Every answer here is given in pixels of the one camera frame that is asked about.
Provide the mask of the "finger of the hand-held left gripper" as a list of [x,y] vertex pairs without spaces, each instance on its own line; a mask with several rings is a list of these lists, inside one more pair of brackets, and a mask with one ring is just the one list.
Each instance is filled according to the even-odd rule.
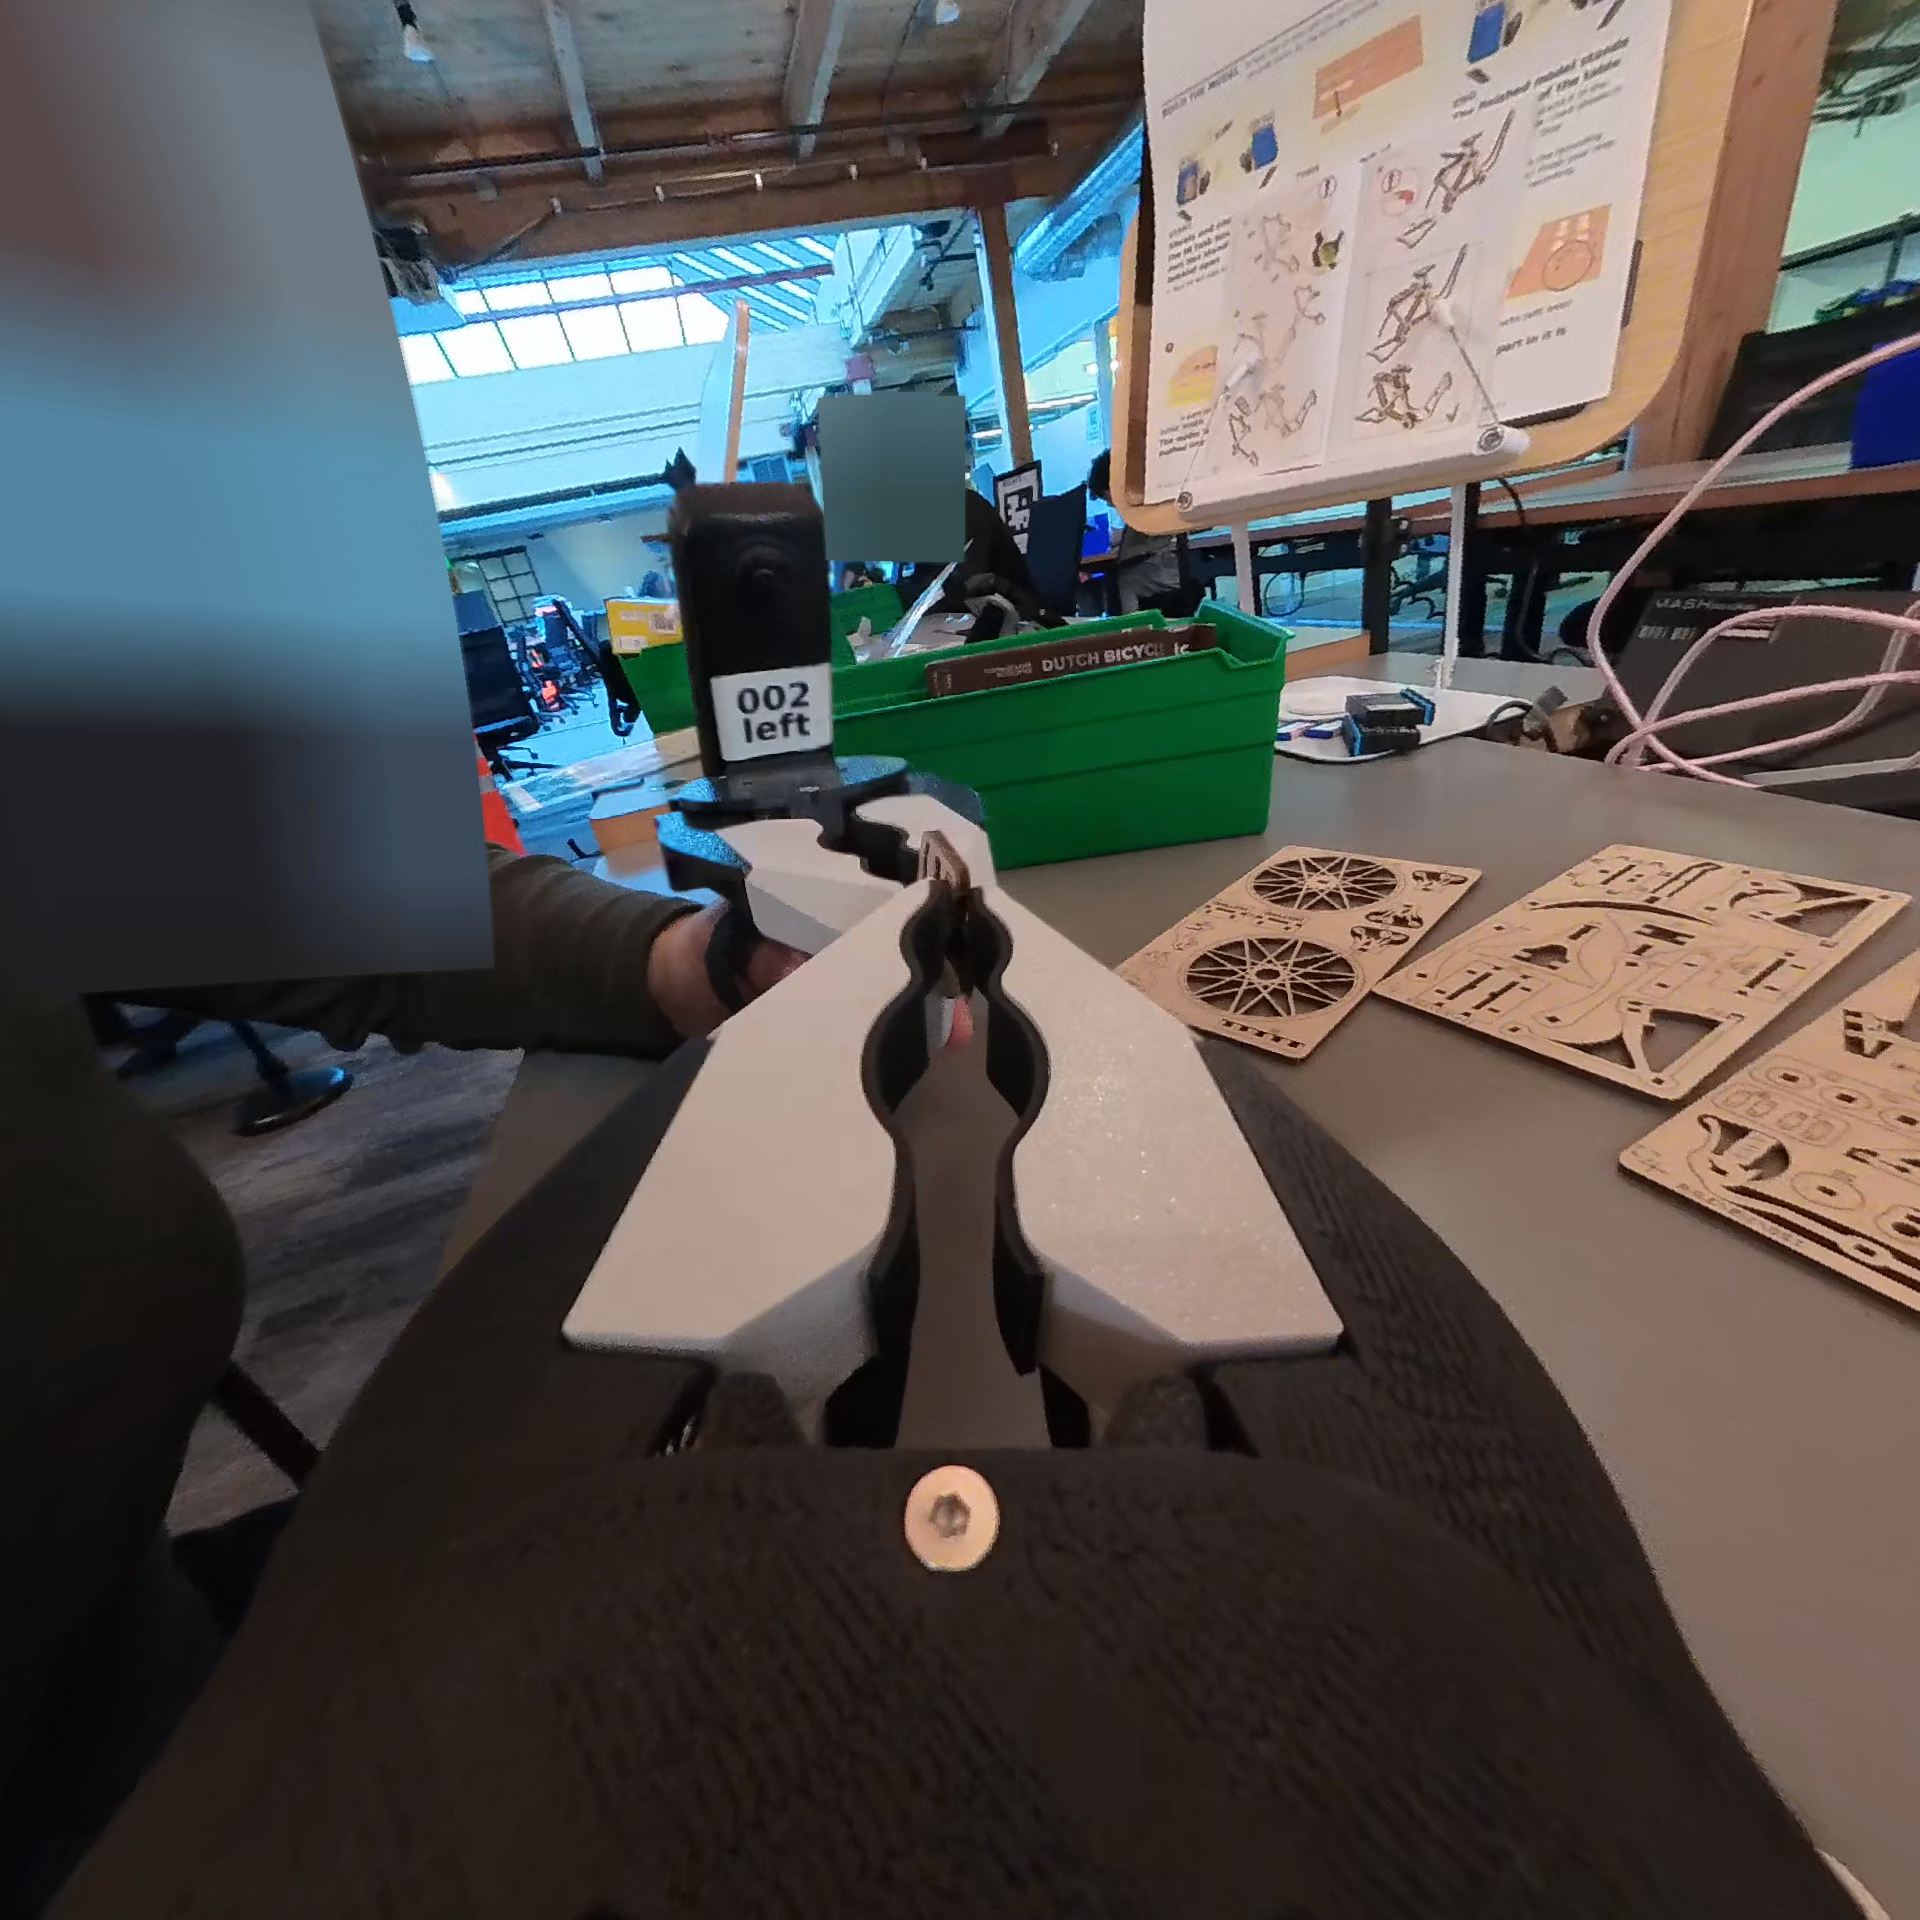
[[917,836],[895,825],[854,825],[867,833],[854,850],[831,849],[828,828],[817,819],[736,825],[736,853],[747,864],[745,901],[760,937],[815,957],[917,885]]
[[913,885],[920,878],[917,846],[942,828],[958,846],[977,890],[996,887],[992,840],[982,824],[928,792],[895,792],[861,803],[861,832],[874,833],[874,869]]

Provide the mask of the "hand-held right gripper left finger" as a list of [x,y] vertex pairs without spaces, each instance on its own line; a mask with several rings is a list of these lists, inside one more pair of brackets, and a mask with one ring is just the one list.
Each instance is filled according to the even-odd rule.
[[767,1375],[831,1446],[901,1435],[920,1245],[901,1106],[954,890],[895,893],[735,1014],[564,1318],[581,1350]]

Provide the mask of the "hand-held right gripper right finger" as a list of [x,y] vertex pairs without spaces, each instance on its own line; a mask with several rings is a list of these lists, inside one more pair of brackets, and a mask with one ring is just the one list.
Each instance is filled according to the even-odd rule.
[[1086,1446],[1125,1393],[1328,1357],[1343,1321],[1181,1019],[1008,894],[968,899],[996,1158],[992,1300],[1046,1436]]

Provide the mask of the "small slotted wooden part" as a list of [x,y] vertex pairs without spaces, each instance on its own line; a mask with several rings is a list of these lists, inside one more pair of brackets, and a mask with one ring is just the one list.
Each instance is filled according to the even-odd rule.
[[972,996],[972,876],[942,828],[927,828],[917,846],[920,878],[928,885],[927,908],[913,924],[913,954],[927,964],[933,992],[961,1001]]

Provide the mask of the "person's left forearm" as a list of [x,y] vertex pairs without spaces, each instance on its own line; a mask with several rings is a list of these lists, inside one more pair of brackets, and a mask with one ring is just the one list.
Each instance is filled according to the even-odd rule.
[[301,1028],[340,1050],[374,1036],[415,1053],[583,1050],[667,1058],[683,1039],[657,1011],[654,939],[699,906],[590,878],[550,857],[490,853],[492,964],[221,988],[112,989],[118,1004]]

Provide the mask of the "wheel-pattern wooden parts sheet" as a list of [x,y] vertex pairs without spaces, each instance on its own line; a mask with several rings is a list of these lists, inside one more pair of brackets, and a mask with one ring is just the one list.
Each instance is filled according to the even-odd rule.
[[1282,849],[1121,976],[1197,1035],[1307,1058],[1479,881],[1456,862]]

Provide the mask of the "slotted wooden parts sheet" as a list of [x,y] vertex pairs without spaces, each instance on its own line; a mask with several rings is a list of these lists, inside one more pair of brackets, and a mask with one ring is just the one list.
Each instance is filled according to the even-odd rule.
[[1617,842],[1411,957],[1379,997],[1680,1103],[1907,906]]

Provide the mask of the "arc-pattern wooden parts sheet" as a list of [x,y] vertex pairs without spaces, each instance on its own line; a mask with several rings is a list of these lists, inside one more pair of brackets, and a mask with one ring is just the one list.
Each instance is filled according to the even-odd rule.
[[1621,1168],[1917,1311],[1917,957],[1734,1069]]

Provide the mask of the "green plastic bin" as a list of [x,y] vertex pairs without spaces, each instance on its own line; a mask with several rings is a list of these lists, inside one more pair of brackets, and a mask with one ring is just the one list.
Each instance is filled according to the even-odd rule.
[[927,696],[928,661],[1174,625],[1154,611],[835,671],[838,747],[972,790],[1003,869],[1261,833],[1293,633],[1214,604],[1189,624],[1218,650],[952,700]]
[[[860,665],[854,643],[886,636],[901,617],[904,601],[893,585],[835,592],[828,597],[835,671],[854,671]],[[683,646],[664,646],[640,657],[614,653],[614,658],[654,733],[692,729],[692,683]]]

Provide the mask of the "brown cardboard box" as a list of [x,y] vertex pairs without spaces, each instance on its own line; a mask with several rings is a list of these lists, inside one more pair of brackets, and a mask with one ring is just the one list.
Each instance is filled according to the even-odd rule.
[[932,700],[1002,692],[1011,687],[1057,683],[1114,667],[1167,661],[1218,650],[1211,625],[1185,624],[1174,628],[1135,625],[1102,633],[1061,633],[1046,643],[1008,649],[971,649],[958,657],[927,665]]

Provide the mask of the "black office chair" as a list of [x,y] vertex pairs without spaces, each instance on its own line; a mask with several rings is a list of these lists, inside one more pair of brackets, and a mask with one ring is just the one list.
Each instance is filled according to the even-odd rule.
[[508,750],[540,737],[543,715],[526,689],[515,649],[500,625],[461,632],[458,643],[476,747],[494,779],[515,779]]

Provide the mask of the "white stand base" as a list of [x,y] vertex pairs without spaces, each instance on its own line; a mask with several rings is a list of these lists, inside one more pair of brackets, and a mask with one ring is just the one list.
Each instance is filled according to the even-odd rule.
[[1402,755],[1354,758],[1341,739],[1341,718],[1347,696],[1357,692],[1389,692],[1389,689],[1425,692],[1436,705],[1436,721],[1428,739],[1420,746],[1432,747],[1436,742],[1452,742],[1460,737],[1485,737],[1492,724],[1510,718],[1523,718],[1528,700],[1496,697],[1491,692],[1471,689],[1436,689],[1402,682],[1361,682],[1361,678],[1310,678],[1290,682],[1278,703],[1278,733],[1277,754],[1296,761],[1325,761],[1325,764],[1360,764],[1360,761],[1389,761]]

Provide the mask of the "black equipment box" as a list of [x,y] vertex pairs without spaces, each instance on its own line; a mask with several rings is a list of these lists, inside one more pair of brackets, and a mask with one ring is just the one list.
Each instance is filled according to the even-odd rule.
[[1917,819],[1913,592],[1660,592],[1610,658],[1680,755],[1777,799]]

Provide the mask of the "instruction sheet on clipboard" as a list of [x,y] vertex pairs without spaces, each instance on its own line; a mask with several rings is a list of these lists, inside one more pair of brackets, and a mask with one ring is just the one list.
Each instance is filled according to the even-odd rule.
[[1666,393],[1681,364],[1693,296],[1707,269],[1707,236],[1717,201],[1717,169],[1738,103],[1743,57],[1753,37],[1753,4],[1677,4],[1650,129],[1649,178],[1631,258],[1631,303],[1621,329],[1614,385],[1579,408],[1527,418],[1503,430],[1482,428],[1452,457],[1392,454],[1357,479],[1290,475],[1268,492],[1225,507],[1181,508],[1146,501],[1146,428],[1150,379],[1150,253],[1154,172],[1143,172],[1139,214],[1121,253],[1117,418],[1111,428],[1114,508],[1147,533],[1243,526],[1259,517],[1322,508],[1346,501],[1395,498],[1467,482],[1527,475],[1567,465],[1631,428]]

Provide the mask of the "blue plastic bin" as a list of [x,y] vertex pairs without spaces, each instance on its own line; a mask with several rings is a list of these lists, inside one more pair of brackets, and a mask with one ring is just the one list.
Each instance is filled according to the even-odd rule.
[[1917,403],[1917,347],[1868,371],[1859,385],[1848,468],[1914,465],[1920,446]]

